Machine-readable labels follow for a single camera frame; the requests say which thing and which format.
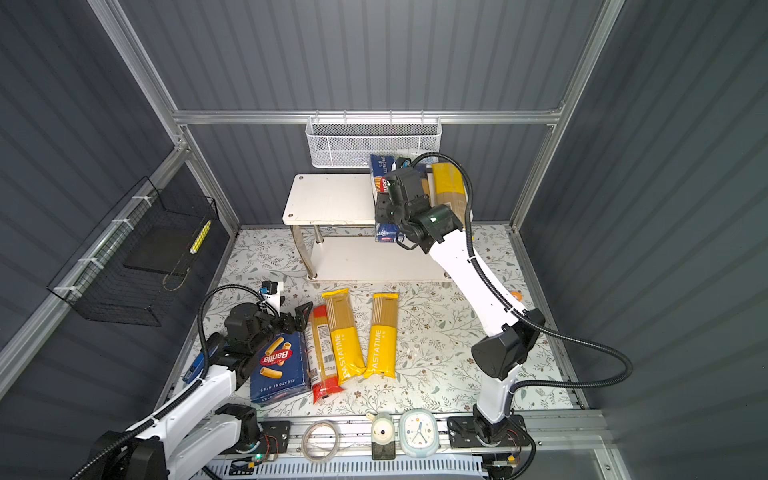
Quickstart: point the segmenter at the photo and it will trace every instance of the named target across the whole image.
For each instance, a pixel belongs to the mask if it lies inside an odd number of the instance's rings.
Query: clock face
[[[405,441],[412,449],[428,449],[435,444],[438,438],[434,420],[425,413],[409,414],[400,428],[405,429]]]

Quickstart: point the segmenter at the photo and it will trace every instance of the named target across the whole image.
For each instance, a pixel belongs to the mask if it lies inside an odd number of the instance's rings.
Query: wire basket
[[[214,199],[153,190],[123,219],[80,273],[48,289],[96,322],[159,326],[200,256]]]
[[[306,122],[312,165],[321,168],[368,168],[371,154],[414,158],[440,150],[439,121],[388,124]]]

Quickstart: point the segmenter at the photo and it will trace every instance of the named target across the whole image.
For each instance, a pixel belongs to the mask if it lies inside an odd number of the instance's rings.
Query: red pasta package
[[[304,336],[306,354],[310,358],[313,403],[317,403],[331,393],[344,391],[339,386],[339,374],[336,371],[336,358],[333,356],[333,343],[325,305],[318,306],[312,311]]]

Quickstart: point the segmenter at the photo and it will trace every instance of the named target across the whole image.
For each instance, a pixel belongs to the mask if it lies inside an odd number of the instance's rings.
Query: black wire basket
[[[153,189],[139,200],[76,276],[48,287],[85,319],[159,326],[218,219],[209,197]]]

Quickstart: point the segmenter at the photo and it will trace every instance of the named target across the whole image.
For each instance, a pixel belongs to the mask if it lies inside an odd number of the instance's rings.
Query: alarm clock
[[[422,409],[405,412],[398,424],[400,448],[411,457],[424,458],[437,452],[440,446],[435,416]]]

